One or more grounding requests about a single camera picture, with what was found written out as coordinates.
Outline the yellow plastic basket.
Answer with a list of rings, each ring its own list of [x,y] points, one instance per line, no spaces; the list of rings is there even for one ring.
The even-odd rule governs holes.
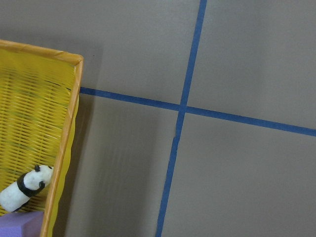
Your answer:
[[[75,135],[83,57],[7,40],[0,42],[0,187],[36,164],[54,168],[51,183],[23,212],[44,212],[52,236]]]

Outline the panda toy figure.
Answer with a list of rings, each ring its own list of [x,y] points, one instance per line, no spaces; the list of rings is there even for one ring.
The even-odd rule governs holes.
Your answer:
[[[38,165],[18,177],[0,192],[0,205],[7,212],[16,212],[44,190],[51,182],[54,167]]]

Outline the purple foam cube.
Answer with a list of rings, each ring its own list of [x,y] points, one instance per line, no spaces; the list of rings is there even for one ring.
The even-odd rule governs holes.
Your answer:
[[[1,237],[39,237],[43,212],[12,212],[0,217]]]

